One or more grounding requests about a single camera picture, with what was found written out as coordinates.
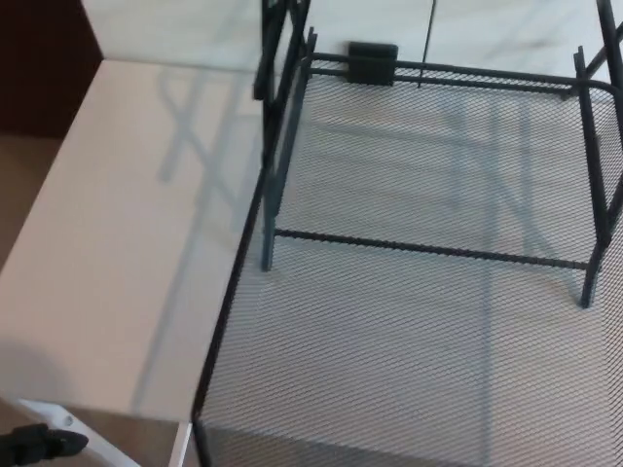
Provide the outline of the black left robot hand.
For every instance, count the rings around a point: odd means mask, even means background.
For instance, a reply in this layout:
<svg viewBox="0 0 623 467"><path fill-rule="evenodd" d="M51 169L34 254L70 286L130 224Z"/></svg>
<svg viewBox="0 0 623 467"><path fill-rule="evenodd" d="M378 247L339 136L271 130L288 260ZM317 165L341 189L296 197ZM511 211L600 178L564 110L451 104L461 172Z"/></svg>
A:
<svg viewBox="0 0 623 467"><path fill-rule="evenodd" d="M1 435L1 466L26 466L71 457L89 443L83 434L51 429L46 423L23 425Z"/></svg>

